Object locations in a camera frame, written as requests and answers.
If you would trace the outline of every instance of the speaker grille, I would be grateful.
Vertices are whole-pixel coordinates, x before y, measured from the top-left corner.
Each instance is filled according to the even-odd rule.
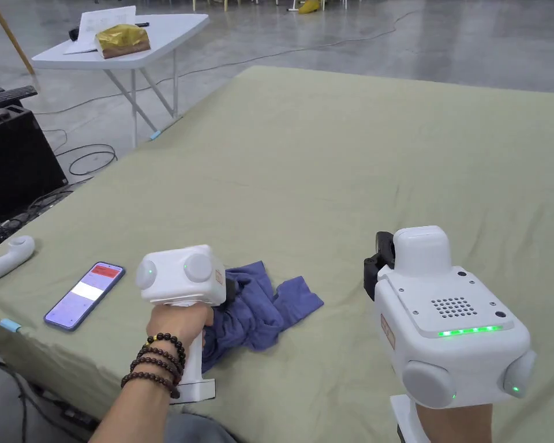
[[[443,318],[471,317],[478,313],[464,297],[438,298],[431,300],[433,309]]]

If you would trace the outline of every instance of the human arm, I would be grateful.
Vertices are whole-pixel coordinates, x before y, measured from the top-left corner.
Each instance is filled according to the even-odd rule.
[[[417,415],[431,443],[492,443],[492,404],[449,410],[417,404]]]
[[[188,352],[190,344],[201,333],[205,324],[212,324],[213,313],[208,305],[197,303],[188,308],[155,306],[147,333],[169,333],[176,336]],[[177,350],[169,341],[156,341],[155,347],[168,351],[177,358]],[[157,354],[145,354],[169,361]],[[137,365],[133,372],[149,372],[164,378],[171,375],[159,366]],[[162,443],[164,424],[169,411],[170,392],[152,380],[130,380],[90,439],[90,443]]]

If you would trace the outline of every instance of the beaded bracelet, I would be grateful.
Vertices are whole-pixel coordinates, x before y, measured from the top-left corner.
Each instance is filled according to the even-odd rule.
[[[161,368],[166,369],[173,375],[173,385],[177,386],[181,380],[181,375],[178,373],[178,369],[173,365],[169,365],[166,362],[163,362],[158,359],[152,359],[151,356],[141,356],[140,358],[135,359],[129,366],[129,371],[133,372],[135,367],[141,363],[150,363],[152,365],[160,366]]]
[[[144,354],[158,354],[164,357],[164,359],[167,359],[169,362],[171,362],[178,370],[178,374],[182,376],[182,372],[184,371],[184,363],[180,364],[178,360],[176,360],[171,354],[169,354],[167,351],[163,351],[162,349],[153,348],[151,346],[144,345],[143,348],[139,350],[137,353],[136,359],[141,358]]]
[[[130,374],[127,374],[123,377],[121,380],[121,389],[130,381],[135,380],[136,378],[143,378],[145,380],[152,380],[152,382],[156,382],[164,386],[170,391],[170,396],[174,399],[180,398],[181,394],[179,393],[176,386],[173,386],[173,384],[165,379],[164,377],[158,376],[156,374],[152,374],[149,372],[132,372]]]
[[[184,365],[185,364],[185,348],[182,346],[182,342],[179,341],[175,336],[170,335],[169,333],[162,334],[158,333],[155,336],[148,337],[148,340],[145,346],[151,346],[156,340],[167,340],[170,341],[178,352],[178,360]]]

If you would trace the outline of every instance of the crumpled fabric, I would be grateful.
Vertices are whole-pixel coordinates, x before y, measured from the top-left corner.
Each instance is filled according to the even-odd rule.
[[[281,331],[324,304],[303,277],[284,281],[274,295],[262,262],[228,269],[226,278],[236,281],[236,297],[227,306],[214,308],[213,326],[205,327],[202,372],[234,347],[246,346],[252,351],[270,348]]]

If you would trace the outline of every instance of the orange label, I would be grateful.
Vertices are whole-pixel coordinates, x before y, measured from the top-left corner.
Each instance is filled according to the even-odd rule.
[[[224,276],[220,271],[216,269],[216,280],[218,280],[218,283],[222,286],[224,286]]]
[[[105,268],[104,266],[100,266],[100,265],[95,266],[93,270],[91,270],[90,272],[93,272],[98,275],[104,275],[105,277],[109,277],[109,278],[115,278],[116,275],[120,273],[120,271],[116,269]]]
[[[396,350],[396,337],[394,336],[392,329],[390,329],[387,321],[385,321],[383,314],[380,314],[380,323],[385,336],[388,338],[388,341],[392,345],[392,349]]]

